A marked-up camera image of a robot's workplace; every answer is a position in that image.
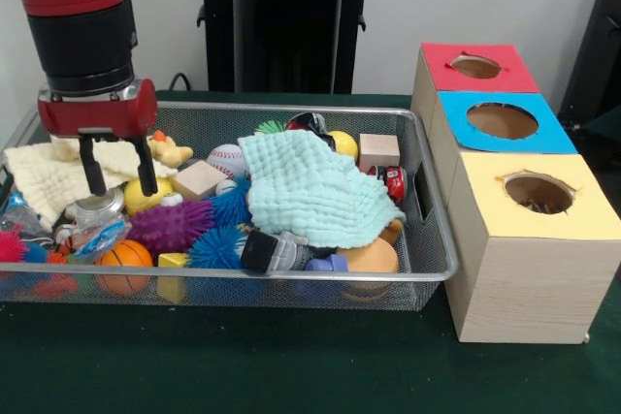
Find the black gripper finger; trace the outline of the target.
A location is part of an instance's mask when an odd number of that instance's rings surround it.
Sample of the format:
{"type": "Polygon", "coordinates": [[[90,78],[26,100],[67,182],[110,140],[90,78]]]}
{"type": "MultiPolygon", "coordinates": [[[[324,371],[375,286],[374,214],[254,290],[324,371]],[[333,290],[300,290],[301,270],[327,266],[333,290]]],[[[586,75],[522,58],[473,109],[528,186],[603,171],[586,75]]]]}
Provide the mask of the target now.
{"type": "Polygon", "coordinates": [[[80,136],[79,145],[80,158],[90,193],[98,197],[104,196],[107,187],[101,167],[93,154],[93,139],[89,136],[80,136]]]}
{"type": "Polygon", "coordinates": [[[145,137],[133,138],[132,144],[139,156],[138,176],[142,192],[147,197],[152,196],[157,193],[158,185],[147,139],[145,137]]]}

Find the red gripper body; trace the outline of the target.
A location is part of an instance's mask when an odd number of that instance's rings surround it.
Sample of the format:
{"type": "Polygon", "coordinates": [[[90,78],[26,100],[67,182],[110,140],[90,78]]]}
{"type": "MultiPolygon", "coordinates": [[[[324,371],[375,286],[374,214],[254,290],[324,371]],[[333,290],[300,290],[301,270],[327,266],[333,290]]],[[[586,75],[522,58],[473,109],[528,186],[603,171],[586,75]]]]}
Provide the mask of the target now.
{"type": "Polygon", "coordinates": [[[142,138],[156,119],[157,98],[149,79],[135,79],[126,87],[87,97],[55,96],[47,85],[38,95],[39,116],[51,135],[114,135],[142,138]]]}

